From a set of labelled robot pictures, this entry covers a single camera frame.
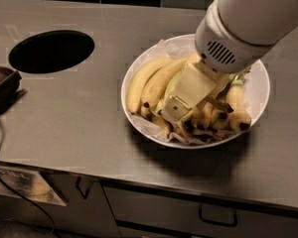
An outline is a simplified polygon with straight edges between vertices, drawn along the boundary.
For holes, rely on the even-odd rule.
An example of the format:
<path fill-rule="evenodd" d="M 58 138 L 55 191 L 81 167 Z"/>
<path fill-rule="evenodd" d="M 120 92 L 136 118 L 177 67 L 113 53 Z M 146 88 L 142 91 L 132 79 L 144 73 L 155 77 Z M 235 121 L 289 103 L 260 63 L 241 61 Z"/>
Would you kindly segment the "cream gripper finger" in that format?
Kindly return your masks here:
<path fill-rule="evenodd" d="M 212 70 L 201 61 L 188 63 L 168 94 L 162 116 L 169 122 L 179 121 L 214 90 L 223 89 L 228 80 L 228 74 Z"/>

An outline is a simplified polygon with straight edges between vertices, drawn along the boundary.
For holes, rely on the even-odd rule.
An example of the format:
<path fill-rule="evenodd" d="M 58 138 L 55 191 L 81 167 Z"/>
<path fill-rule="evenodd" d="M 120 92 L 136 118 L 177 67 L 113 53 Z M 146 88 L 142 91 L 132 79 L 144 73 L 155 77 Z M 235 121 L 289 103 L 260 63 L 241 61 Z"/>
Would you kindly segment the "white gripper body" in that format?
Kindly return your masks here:
<path fill-rule="evenodd" d="M 275 44 L 264 29 L 255 0 L 215 0 L 196 31 L 196 49 L 207 66 L 236 73 L 252 65 Z"/>

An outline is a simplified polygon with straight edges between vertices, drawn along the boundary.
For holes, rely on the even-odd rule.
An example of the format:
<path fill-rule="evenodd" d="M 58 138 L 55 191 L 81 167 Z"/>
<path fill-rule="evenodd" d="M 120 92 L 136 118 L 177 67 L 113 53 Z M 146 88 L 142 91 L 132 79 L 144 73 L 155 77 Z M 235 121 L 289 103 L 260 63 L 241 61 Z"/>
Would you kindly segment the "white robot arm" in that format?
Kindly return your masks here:
<path fill-rule="evenodd" d="M 181 72 L 163 118 L 179 121 L 226 75 L 261 59 L 297 27 L 298 0 L 215 0 L 195 33 L 200 60 Z"/>

